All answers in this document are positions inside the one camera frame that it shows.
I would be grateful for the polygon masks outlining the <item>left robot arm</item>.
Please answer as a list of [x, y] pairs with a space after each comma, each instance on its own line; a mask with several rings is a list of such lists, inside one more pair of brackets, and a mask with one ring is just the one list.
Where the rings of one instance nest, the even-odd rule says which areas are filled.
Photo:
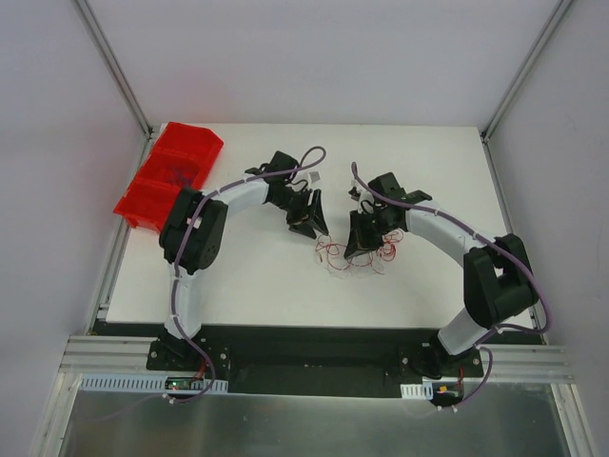
[[205, 367], [208, 358], [194, 338], [202, 327], [202, 292], [206, 270], [218, 256], [226, 221], [240, 212], [270, 204], [285, 212], [291, 232], [314, 239], [329, 233], [324, 219], [322, 191], [312, 186], [312, 177], [297, 180], [310, 165], [276, 151], [267, 163], [247, 169], [236, 181], [214, 190], [183, 188], [159, 235], [159, 245], [170, 271], [168, 315], [163, 333], [153, 348], [157, 362], [167, 361], [181, 370]]

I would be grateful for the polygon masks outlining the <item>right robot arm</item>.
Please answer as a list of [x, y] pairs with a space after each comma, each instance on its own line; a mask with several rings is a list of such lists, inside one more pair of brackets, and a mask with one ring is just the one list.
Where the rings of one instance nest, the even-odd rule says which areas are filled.
[[459, 220], [422, 190], [406, 191], [391, 172], [352, 184], [344, 258], [380, 249], [395, 230], [414, 234], [454, 260], [463, 273], [463, 307], [411, 359], [423, 377], [439, 379], [462, 364], [478, 343], [540, 300], [523, 241], [513, 233], [486, 235]]

